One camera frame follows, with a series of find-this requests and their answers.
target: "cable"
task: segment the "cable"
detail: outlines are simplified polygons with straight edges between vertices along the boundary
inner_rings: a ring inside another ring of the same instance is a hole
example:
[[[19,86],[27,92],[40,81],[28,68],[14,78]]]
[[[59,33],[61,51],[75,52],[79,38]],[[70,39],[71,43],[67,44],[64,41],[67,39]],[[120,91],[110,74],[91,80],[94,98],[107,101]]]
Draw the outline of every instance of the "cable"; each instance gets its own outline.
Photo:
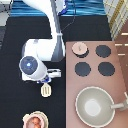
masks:
[[[72,3],[73,3],[73,6],[74,6],[74,17],[73,17],[73,20],[72,20],[71,23],[69,23],[68,25],[66,25],[66,27],[64,27],[64,28],[61,30],[61,32],[64,31],[67,27],[69,27],[71,24],[73,24],[74,21],[75,21],[75,18],[76,18],[76,5],[75,5],[75,1],[74,1],[74,0],[72,0]]]

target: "sink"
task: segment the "sink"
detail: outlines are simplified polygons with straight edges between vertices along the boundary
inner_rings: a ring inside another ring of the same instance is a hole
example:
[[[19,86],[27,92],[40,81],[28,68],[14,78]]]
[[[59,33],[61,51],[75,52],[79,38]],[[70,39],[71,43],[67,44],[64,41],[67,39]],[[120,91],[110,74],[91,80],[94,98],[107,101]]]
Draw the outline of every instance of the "sink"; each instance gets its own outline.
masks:
[[[87,87],[79,92],[76,98],[78,117],[87,125],[94,128],[107,126],[114,118],[115,109],[112,97],[99,87]]]

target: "dark floor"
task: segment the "dark floor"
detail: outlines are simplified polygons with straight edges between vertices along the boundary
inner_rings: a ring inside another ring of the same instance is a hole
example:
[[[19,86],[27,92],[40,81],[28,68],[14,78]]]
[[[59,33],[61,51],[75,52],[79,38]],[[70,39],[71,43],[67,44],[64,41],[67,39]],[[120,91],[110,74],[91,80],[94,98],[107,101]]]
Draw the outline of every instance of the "dark floor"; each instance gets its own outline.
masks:
[[[60,17],[61,29],[73,17]],[[23,44],[30,38],[49,38],[50,27],[46,17],[10,17],[0,50],[0,127],[22,128],[22,117],[34,111],[44,112],[49,128],[66,128],[66,61],[44,62],[50,68],[59,68],[61,78],[51,84],[52,96],[43,98],[41,85],[21,80],[19,61]],[[107,16],[76,17],[74,24],[63,31],[67,41],[111,41]]]

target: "brown countertop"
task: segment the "brown countertop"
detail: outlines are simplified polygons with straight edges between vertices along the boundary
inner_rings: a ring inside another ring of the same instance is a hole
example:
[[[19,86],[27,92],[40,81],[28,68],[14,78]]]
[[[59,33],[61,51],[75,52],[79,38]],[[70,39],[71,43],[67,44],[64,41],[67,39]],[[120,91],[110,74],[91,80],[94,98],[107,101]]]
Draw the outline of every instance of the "brown countertop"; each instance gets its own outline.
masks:
[[[76,114],[75,99],[78,93],[88,86],[97,86],[106,90],[113,98],[115,103],[120,103],[125,99],[124,92],[126,87],[113,41],[83,41],[89,54],[85,58],[79,58],[72,52],[72,46],[76,42],[66,43],[66,128],[90,128],[84,124]],[[111,55],[106,58],[99,57],[95,50],[99,45],[107,45],[111,48]],[[75,73],[75,65],[78,62],[86,62],[91,67],[88,76],[81,77]],[[110,62],[115,67],[112,76],[103,76],[98,71],[101,62]],[[116,110],[113,121],[105,128],[128,128],[128,110],[120,112]]]

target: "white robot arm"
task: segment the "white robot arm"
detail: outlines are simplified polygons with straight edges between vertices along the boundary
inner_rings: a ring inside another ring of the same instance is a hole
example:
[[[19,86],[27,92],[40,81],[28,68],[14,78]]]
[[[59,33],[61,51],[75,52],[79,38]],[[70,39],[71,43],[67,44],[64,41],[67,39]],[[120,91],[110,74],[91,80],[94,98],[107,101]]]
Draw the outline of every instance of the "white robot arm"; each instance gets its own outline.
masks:
[[[59,62],[65,56],[65,46],[57,15],[57,4],[64,0],[23,0],[27,5],[44,12],[50,22],[52,39],[29,39],[22,48],[20,70],[22,79],[37,82],[51,82],[51,78],[61,77],[59,69],[47,69],[42,61]]]

